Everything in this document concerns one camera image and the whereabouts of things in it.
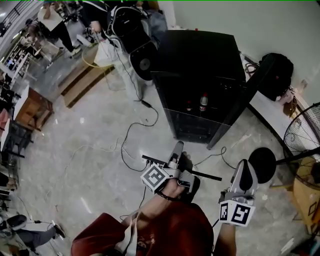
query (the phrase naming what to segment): sneaker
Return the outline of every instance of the sneaker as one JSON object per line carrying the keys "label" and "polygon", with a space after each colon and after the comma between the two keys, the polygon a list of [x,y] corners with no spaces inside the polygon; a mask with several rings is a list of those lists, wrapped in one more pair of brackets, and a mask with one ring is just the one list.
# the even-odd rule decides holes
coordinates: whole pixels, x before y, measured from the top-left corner
{"label": "sneaker", "polygon": [[53,227],[54,227],[54,229],[55,229],[55,232],[56,232],[59,236],[61,236],[62,238],[66,238],[66,233],[63,231],[63,229],[62,229],[60,226],[54,225]]}
{"label": "sneaker", "polygon": [[71,56],[75,56],[77,53],[79,53],[81,51],[81,48],[77,48],[77,49],[74,49],[72,52],[71,52]]}

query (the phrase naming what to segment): bottle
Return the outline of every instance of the bottle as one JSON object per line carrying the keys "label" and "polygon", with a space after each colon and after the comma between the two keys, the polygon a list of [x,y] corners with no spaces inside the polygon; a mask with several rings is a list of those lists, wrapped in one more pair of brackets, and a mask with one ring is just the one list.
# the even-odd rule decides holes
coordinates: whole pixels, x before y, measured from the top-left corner
{"label": "bottle", "polygon": [[200,111],[206,111],[208,105],[208,94],[205,92],[200,98]]}
{"label": "bottle", "polygon": [[191,100],[188,100],[188,104],[186,105],[186,110],[187,111],[191,111],[192,110]]}

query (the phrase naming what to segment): white cable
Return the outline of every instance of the white cable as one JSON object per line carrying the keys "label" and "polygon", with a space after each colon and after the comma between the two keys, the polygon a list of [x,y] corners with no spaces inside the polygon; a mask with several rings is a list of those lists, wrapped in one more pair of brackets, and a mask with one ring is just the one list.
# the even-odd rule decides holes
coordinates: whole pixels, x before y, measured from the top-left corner
{"label": "white cable", "polygon": [[[118,143],[118,140],[119,140],[120,138],[123,138],[123,139],[124,139],[125,137],[123,137],[123,136],[117,137],[116,140],[115,140],[115,143],[111,144],[111,145],[109,146],[109,149],[104,149],[104,148],[101,148],[101,147],[96,148],[96,147],[91,146],[91,145],[82,145],[82,146],[78,147],[75,151],[73,151],[73,154],[72,154],[69,162],[68,162],[67,165],[65,166],[65,168],[64,168],[64,170],[63,170],[63,173],[60,175],[60,177],[59,177],[59,178],[56,180],[56,182],[53,184],[52,188],[46,193],[45,197],[48,198],[49,193],[56,187],[57,183],[58,183],[58,182],[63,178],[63,176],[67,173],[67,168],[68,168],[68,166],[71,164],[72,159],[74,158],[75,154],[76,154],[80,149],[82,149],[82,148],[84,148],[84,147],[88,147],[88,148],[91,148],[91,149],[94,149],[94,150],[101,150],[101,151],[103,151],[103,152],[119,152],[119,151],[121,150],[121,145],[122,145],[121,143]],[[122,150],[123,150],[132,160],[136,160],[135,158],[133,158],[133,157],[126,151],[125,146],[126,146],[126,142],[124,142],[124,145],[123,145],[123,147],[122,147]]]}

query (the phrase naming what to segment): wooden platform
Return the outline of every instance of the wooden platform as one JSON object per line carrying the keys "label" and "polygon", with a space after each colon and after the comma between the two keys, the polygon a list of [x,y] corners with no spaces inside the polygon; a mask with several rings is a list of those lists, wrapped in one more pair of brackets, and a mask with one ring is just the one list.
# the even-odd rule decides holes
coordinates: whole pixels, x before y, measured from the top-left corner
{"label": "wooden platform", "polygon": [[[85,61],[95,65],[94,60],[97,51],[97,45],[87,50],[84,54]],[[113,65],[98,68],[82,61],[59,85],[59,92],[64,96],[65,105],[72,108],[83,95],[113,69]]]}

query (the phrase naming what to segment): light green wall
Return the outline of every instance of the light green wall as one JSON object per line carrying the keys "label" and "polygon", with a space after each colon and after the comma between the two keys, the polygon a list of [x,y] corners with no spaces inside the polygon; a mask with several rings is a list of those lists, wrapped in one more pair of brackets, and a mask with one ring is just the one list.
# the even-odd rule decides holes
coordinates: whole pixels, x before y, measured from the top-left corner
{"label": "light green wall", "polygon": [[234,35],[256,60],[267,53],[294,64],[292,86],[309,84],[303,98],[320,102],[320,6],[315,1],[173,1],[176,24]]}

